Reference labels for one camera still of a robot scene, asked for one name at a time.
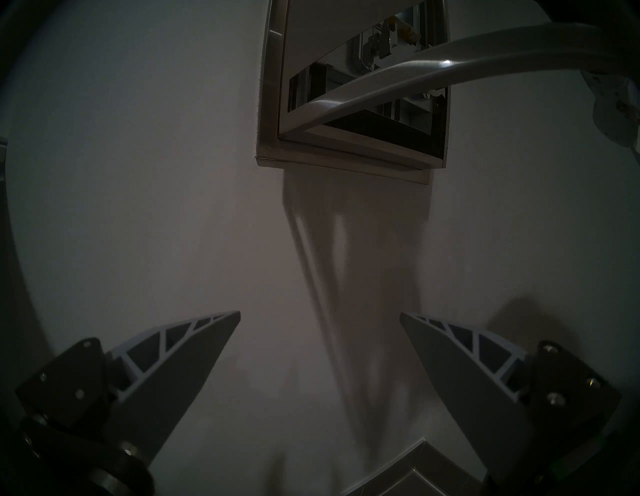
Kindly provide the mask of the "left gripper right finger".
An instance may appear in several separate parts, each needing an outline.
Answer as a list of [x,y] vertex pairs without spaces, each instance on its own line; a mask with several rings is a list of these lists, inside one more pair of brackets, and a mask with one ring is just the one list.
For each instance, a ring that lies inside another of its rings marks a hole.
[[553,465],[599,435],[622,398],[553,340],[528,353],[422,314],[401,314],[400,324],[488,480],[561,480]]

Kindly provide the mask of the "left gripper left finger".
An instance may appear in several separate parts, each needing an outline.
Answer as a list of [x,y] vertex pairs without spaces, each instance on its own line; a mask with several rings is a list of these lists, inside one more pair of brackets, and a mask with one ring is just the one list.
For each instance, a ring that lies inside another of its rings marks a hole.
[[157,326],[104,351],[86,337],[15,390],[30,417],[82,439],[127,442],[151,462],[200,393],[239,311]]

